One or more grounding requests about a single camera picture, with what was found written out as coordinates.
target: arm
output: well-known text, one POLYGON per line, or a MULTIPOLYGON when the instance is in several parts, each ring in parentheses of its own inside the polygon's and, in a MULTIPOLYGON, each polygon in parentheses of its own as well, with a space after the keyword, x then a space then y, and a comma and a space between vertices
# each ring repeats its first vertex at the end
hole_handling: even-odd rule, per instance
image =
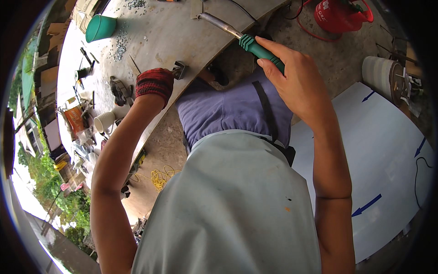
POLYGON ((266 59, 257 63, 289 109, 314 132, 315 225, 323 273, 353 273, 351 179, 338 120, 316 64, 308 55, 256 37, 285 64, 284 76, 266 59))
POLYGON ((131 271, 137 244, 120 201, 120 190, 141 134, 163 109, 172 92, 170 90, 166 97, 157 94, 157 90, 150 86, 143 90, 139 90, 139 86, 137 79, 135 103, 111 135, 93 172, 90 222, 100 268, 104 274, 131 271))

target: red gas cylinder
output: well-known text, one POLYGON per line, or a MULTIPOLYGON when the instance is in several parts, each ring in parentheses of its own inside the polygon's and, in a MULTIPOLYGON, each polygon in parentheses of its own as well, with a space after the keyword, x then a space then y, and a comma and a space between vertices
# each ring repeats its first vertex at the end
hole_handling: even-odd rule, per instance
POLYGON ((374 21, 370 7, 364 0, 362 2, 367 6, 367 11, 357 11, 352 4, 342 3, 341 0, 323 0, 315 8, 315 20, 323 30, 328 32, 358 31, 363 22, 374 21))

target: blue arrow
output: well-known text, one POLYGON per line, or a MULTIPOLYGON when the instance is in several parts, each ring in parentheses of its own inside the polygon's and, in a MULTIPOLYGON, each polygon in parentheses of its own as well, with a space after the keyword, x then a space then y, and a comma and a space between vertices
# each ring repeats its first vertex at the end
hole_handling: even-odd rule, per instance
POLYGON ((377 202, 378 199, 380 199, 382 197, 381 194, 377 195, 377 197, 375 197, 374 199, 371 200, 371 202, 367 203, 366 205, 364 205, 362 208, 358 208, 352 215, 351 217, 357 216, 357 215, 361 215, 362 212, 369 208, 373 203, 377 202))
POLYGON ((365 102, 366 100, 368 100, 368 98, 370 98, 371 95, 373 95, 375 91, 371 92, 367 97, 365 97, 362 102, 365 102))
POLYGON ((421 148, 423 147, 425 141, 426 141, 426 137, 424 137, 423 140, 421 141, 420 146, 417 148, 417 151, 415 152, 414 158, 417 157, 418 154, 420 154, 421 148))

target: teal bucket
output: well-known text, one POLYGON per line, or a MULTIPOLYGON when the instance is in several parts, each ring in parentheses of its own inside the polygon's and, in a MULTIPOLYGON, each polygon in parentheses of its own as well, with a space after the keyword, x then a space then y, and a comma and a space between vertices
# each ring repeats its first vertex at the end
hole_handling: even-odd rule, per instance
POLYGON ((85 32, 87 43, 111 37, 116 29, 116 18, 96 14, 91 18, 85 32))

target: red knitted glove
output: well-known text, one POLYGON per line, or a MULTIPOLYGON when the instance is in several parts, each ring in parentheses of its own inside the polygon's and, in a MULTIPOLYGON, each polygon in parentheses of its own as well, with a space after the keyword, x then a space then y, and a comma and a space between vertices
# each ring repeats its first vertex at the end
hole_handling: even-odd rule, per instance
POLYGON ((143 72, 137 77, 135 96, 145 94, 160 95, 164 99, 164 107, 173 91, 173 75, 164 68, 154 68, 143 72))

